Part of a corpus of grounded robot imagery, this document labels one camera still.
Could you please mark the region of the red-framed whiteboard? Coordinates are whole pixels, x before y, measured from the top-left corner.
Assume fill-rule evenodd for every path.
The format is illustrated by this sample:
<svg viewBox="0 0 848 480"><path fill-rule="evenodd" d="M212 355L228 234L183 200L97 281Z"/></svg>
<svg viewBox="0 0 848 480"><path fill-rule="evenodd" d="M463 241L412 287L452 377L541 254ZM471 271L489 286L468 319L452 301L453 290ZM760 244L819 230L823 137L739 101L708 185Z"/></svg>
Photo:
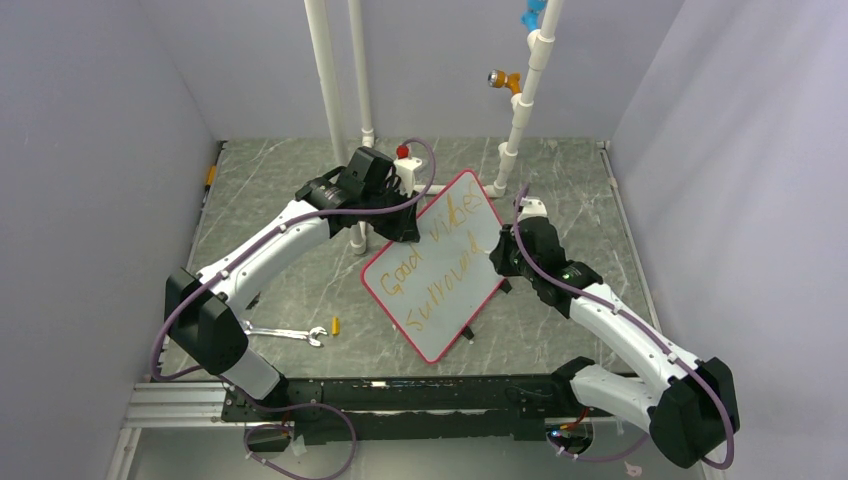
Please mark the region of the red-framed whiteboard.
<svg viewBox="0 0 848 480"><path fill-rule="evenodd" d="M417 243L390 242L360 279L428 364L441 360L503 282L489 259L502 221L466 169L422 207Z"/></svg>

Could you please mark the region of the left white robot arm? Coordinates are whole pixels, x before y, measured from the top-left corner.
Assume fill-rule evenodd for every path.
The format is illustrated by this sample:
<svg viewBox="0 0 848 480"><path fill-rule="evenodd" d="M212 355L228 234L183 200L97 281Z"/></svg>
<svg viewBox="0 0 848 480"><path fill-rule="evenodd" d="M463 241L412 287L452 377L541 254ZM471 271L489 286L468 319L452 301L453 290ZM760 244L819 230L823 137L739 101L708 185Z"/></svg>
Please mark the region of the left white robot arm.
<svg viewBox="0 0 848 480"><path fill-rule="evenodd" d="M419 241L421 196L414 188L421 165L357 148L347 165L306 182L274 220L231 253L196 274L172 274L160 336L200 369L240 388L258 417L279 417L290 403L289 382L251 349L241 313L298 258L361 222L391 242Z"/></svg>

